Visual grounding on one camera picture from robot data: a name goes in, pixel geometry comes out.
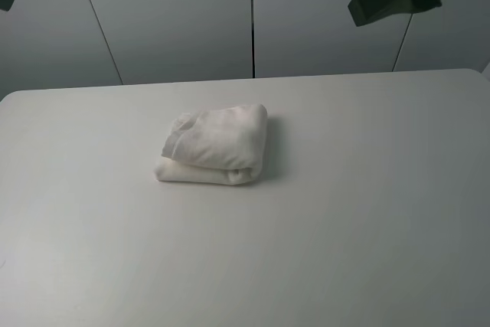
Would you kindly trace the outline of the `white towel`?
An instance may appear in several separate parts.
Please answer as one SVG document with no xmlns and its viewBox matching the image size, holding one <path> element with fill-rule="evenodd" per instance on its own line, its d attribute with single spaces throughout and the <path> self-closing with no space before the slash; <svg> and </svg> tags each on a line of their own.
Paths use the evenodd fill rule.
<svg viewBox="0 0 490 327">
<path fill-rule="evenodd" d="M 261 104 L 183 113 L 155 168 L 159 181 L 242 185 L 263 168 L 268 113 Z"/>
</svg>

